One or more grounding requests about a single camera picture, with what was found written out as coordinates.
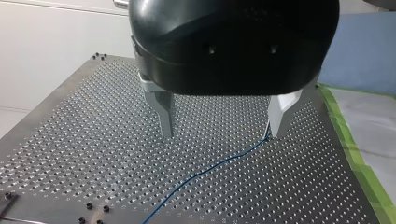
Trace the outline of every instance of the white wall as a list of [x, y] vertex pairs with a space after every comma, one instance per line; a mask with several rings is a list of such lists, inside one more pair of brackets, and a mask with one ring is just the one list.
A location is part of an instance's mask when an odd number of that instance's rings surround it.
[[32, 110], [95, 52], [134, 57], [127, 16], [0, 2], [0, 33], [0, 107]]

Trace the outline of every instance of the blue surface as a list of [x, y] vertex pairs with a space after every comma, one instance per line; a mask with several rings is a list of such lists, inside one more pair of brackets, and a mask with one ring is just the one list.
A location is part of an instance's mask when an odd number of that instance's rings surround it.
[[396, 95], [396, 12], [342, 15], [318, 82]]

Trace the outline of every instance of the perforated metal plate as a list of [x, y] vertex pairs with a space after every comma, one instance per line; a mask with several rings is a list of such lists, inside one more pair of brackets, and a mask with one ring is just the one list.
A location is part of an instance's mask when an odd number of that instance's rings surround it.
[[[262, 139], [267, 97], [179, 95], [175, 136], [163, 138], [136, 73], [133, 60], [88, 61], [1, 140], [0, 189], [25, 198], [12, 216], [141, 223], [190, 175]], [[151, 222], [377, 223], [317, 107], [296, 113], [286, 137], [191, 181]]]

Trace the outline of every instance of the floor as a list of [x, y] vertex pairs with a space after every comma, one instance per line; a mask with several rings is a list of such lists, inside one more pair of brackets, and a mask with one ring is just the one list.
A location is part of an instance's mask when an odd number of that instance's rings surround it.
[[[340, 0], [340, 8], [342, 14], [386, 11], [383, 8], [375, 7], [361, 0]], [[2, 106], [2, 102], [0, 102], [0, 138], [11, 130], [11, 128], [21, 121], [29, 112], [29, 110], [23, 108], [4, 107]]]

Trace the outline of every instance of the white panel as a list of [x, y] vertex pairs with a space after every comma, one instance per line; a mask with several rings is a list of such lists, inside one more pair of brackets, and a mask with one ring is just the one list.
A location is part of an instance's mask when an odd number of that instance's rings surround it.
[[44, 7], [78, 9], [124, 16], [128, 15], [128, 11], [117, 8], [114, 5], [113, 0], [6, 0], [6, 2]]
[[33, 109], [95, 52], [134, 57], [126, 16], [0, 3], [0, 106]]
[[8, 133], [27, 114], [28, 112], [21, 112], [20, 110], [0, 108], [0, 138]]
[[371, 13], [377, 12], [379, 7], [373, 6], [362, 0], [340, 0], [340, 13]]

